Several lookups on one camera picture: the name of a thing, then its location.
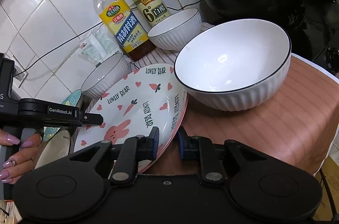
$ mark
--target brown liquid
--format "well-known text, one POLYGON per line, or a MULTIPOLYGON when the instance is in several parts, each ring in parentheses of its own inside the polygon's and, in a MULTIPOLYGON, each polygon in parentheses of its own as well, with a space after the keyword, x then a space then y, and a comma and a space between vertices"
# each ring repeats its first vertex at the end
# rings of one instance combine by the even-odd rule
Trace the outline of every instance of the brown liquid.
POLYGON ((131 57, 133 61, 138 61, 141 58, 145 57, 145 55, 149 54, 155 49, 155 45, 148 39, 138 47, 134 48, 128 55, 131 57))

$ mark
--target electrical outlet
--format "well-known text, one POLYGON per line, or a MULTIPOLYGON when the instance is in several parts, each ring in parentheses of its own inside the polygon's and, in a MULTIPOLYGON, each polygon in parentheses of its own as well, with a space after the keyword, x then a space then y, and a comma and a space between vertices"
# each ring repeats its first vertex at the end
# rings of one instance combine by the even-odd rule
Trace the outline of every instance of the electrical outlet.
POLYGON ((12 54, 11 51, 8 51, 5 54, 5 57, 7 57, 8 59, 14 61, 14 79, 19 81, 19 86, 18 87, 20 87, 22 85, 22 83, 24 82, 24 80, 27 78, 28 72, 27 71, 24 72, 25 68, 22 67, 22 65, 18 62, 18 60, 12 54))

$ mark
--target metal rivet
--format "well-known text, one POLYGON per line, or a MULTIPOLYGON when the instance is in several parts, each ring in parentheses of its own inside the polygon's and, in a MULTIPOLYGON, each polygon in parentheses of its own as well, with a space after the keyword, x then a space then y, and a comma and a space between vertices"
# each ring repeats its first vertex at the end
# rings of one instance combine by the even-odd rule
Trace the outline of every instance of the metal rivet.
POLYGON ((219 181, 222 178, 221 173, 207 173, 206 179, 210 181, 219 181))
POLYGON ((125 181, 129 178, 129 175, 127 173, 114 173, 112 178, 115 181, 125 181))

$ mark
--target human hand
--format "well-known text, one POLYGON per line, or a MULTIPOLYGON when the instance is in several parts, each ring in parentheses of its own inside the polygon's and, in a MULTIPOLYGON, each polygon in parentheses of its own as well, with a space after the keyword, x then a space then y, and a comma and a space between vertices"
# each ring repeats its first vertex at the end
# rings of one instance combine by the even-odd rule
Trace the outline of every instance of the human hand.
MULTIPOLYGON (((12 146, 19 143, 18 138, 0 129, 0 145, 12 146)), ((23 149, 3 163, 4 169, 0 172, 0 180, 3 183, 15 184, 23 174, 33 169, 32 158, 39 152, 38 146, 40 144, 41 137, 39 134, 34 134, 22 142, 21 147, 23 149)))

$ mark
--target bottle label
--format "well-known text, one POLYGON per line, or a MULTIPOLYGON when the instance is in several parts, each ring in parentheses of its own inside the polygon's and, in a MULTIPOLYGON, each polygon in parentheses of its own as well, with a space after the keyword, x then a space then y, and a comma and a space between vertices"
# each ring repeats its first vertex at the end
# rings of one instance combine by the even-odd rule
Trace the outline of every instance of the bottle label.
POLYGON ((148 40, 147 32, 125 0, 112 3, 99 16, 127 53, 148 40))
POLYGON ((147 22, 153 27, 155 24, 170 16, 171 13, 162 0, 133 0, 147 22))

